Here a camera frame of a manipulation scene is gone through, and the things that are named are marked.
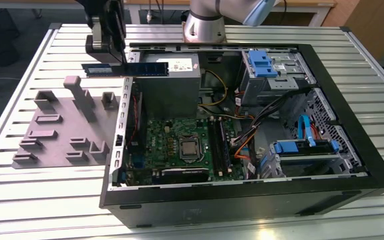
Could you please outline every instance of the motherboard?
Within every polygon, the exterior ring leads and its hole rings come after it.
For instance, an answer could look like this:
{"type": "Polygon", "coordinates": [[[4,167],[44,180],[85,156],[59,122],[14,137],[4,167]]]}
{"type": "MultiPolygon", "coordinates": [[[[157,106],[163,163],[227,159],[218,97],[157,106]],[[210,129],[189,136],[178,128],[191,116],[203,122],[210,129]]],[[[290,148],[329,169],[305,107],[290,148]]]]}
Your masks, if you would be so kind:
{"type": "Polygon", "coordinates": [[[206,171],[206,182],[242,180],[242,165],[241,162],[230,161],[229,145],[218,146],[226,150],[227,156],[214,151],[218,143],[227,143],[234,137],[237,133],[231,119],[149,120],[146,153],[134,154],[130,162],[134,185],[155,184],[155,174],[159,174],[157,170],[177,169],[206,171]]]}

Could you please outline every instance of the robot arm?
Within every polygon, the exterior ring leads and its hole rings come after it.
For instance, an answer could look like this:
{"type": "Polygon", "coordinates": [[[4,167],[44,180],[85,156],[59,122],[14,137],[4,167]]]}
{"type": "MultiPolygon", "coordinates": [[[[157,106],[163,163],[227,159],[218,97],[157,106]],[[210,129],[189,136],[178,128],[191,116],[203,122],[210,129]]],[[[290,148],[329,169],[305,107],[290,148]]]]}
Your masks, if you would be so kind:
{"type": "Polygon", "coordinates": [[[87,53],[103,63],[127,62],[123,0],[77,0],[86,9],[93,35],[87,36],[87,53]]]}
{"type": "MultiPolygon", "coordinates": [[[[93,35],[87,53],[102,63],[126,65],[126,23],[123,0],[77,0],[86,9],[93,35]]],[[[245,25],[263,23],[281,0],[191,0],[185,36],[193,43],[219,43],[226,39],[223,16],[245,25]]]]}
{"type": "Polygon", "coordinates": [[[226,40],[223,16],[249,26],[259,26],[281,0],[193,0],[185,36],[191,43],[226,40]]]}

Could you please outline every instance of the aluminum slotted table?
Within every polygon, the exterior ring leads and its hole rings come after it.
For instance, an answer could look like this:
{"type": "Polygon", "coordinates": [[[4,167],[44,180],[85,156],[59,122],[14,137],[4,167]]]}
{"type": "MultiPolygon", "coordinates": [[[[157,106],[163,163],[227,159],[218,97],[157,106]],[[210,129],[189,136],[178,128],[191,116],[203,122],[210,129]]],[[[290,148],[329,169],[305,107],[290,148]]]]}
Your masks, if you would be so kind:
{"type": "MultiPolygon", "coordinates": [[[[181,42],[179,25],[130,25],[131,42],[181,42]]],[[[233,43],[313,44],[335,83],[384,159],[384,71],[355,36],[338,27],[230,26],[233,43]]],[[[358,200],[326,215],[183,227],[129,229],[99,209],[105,166],[11,168],[32,120],[39,90],[71,96],[64,77],[83,77],[93,96],[121,94],[122,78],[87,79],[85,24],[52,25],[0,118],[0,239],[62,239],[118,236],[169,239],[384,238],[384,195],[358,200]]]]}

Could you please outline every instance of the ram slot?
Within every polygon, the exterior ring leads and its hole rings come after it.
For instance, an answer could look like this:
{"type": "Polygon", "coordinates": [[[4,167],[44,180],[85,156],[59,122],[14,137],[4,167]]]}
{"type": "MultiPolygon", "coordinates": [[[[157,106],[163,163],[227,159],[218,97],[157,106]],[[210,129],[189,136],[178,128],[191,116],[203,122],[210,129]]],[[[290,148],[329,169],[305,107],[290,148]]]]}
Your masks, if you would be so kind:
{"type": "Polygon", "coordinates": [[[226,138],[226,131],[223,126],[223,121],[219,121],[219,127],[221,127],[221,136],[222,136],[222,153],[223,153],[223,171],[225,172],[233,172],[231,169],[231,157],[230,157],[230,148],[229,148],[229,142],[226,138]]]}
{"type": "Polygon", "coordinates": [[[231,172],[231,160],[229,152],[229,144],[223,130],[223,123],[218,119],[209,122],[209,137],[213,155],[214,174],[223,176],[223,173],[231,172]]]}

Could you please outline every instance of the sticker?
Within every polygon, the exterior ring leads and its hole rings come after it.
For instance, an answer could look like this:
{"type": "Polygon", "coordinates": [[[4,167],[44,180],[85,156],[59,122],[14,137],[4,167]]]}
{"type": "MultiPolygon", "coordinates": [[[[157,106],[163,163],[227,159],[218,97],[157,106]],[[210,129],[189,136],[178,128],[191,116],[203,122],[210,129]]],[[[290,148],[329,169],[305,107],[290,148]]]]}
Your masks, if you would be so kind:
{"type": "Polygon", "coordinates": [[[111,67],[91,67],[89,68],[89,72],[93,74],[110,74],[113,73],[113,68],[111,67]]]}
{"type": "Polygon", "coordinates": [[[191,72],[191,71],[194,71],[191,58],[161,58],[157,60],[157,62],[158,63],[169,63],[169,71],[170,72],[191,72]]]}
{"type": "Polygon", "coordinates": [[[275,70],[286,70],[285,64],[274,64],[275,70]]]}
{"type": "Polygon", "coordinates": [[[251,164],[251,162],[249,163],[247,168],[253,172],[253,174],[257,172],[257,167],[251,164]]]}
{"type": "Polygon", "coordinates": [[[238,106],[241,106],[241,98],[239,97],[235,98],[235,103],[238,106]]]}

